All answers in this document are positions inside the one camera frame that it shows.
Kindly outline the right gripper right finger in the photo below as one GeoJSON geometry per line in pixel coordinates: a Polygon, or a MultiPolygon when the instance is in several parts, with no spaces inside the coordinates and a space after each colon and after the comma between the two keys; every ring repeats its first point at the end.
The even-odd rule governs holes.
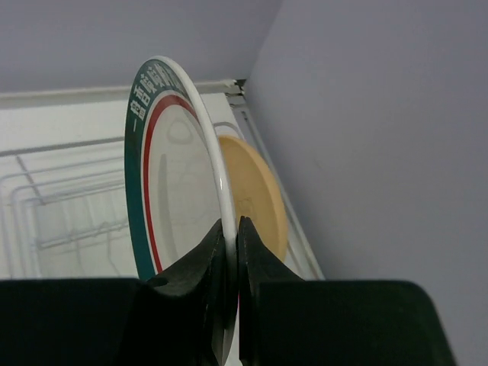
{"type": "Polygon", "coordinates": [[[285,291],[303,279],[262,241],[254,223],[241,217],[236,244],[239,272],[239,360],[244,365],[278,365],[293,356],[292,307],[285,291]]]}

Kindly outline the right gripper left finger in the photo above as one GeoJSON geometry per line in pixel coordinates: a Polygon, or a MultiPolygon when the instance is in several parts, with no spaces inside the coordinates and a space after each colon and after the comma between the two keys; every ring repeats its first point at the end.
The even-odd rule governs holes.
{"type": "Polygon", "coordinates": [[[123,365],[222,365],[226,324],[225,240],[217,220],[189,253],[131,284],[123,365]]]}

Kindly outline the plain tan plate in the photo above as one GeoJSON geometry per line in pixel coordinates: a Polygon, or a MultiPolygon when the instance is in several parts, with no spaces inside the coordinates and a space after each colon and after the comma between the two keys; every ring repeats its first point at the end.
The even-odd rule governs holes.
{"type": "Polygon", "coordinates": [[[285,260],[288,224],[281,190],[268,164],[247,142],[218,137],[233,193],[236,219],[252,220],[265,246],[285,260]]]}

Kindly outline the green rimmed white plate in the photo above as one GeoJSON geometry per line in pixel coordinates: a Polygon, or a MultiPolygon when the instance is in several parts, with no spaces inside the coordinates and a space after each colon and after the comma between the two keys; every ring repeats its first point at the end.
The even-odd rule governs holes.
{"type": "Polygon", "coordinates": [[[124,134],[127,216],[137,274],[160,274],[197,246],[217,220],[225,240],[223,364],[237,312],[237,225],[217,133],[188,74],[154,56],[130,88],[124,134]]]}

